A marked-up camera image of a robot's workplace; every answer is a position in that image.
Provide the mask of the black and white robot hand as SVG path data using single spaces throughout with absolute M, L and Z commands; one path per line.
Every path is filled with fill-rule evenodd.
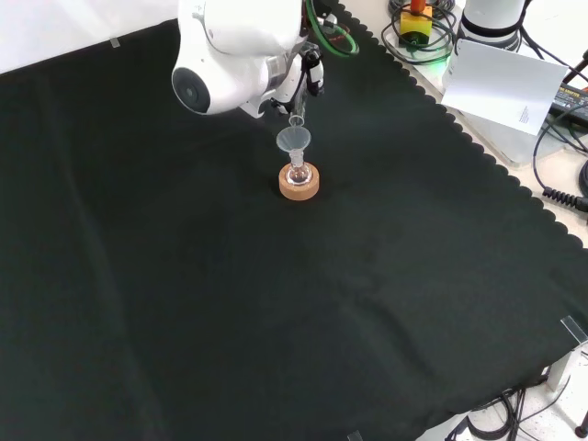
M 288 116 L 288 124 L 302 126 L 309 96 L 324 92 L 322 52 L 318 45 L 304 42 L 297 54 L 269 57 L 266 60 L 269 82 L 266 91 L 250 98 L 240 109 L 256 119 L 264 115 L 265 108 L 274 108 Z

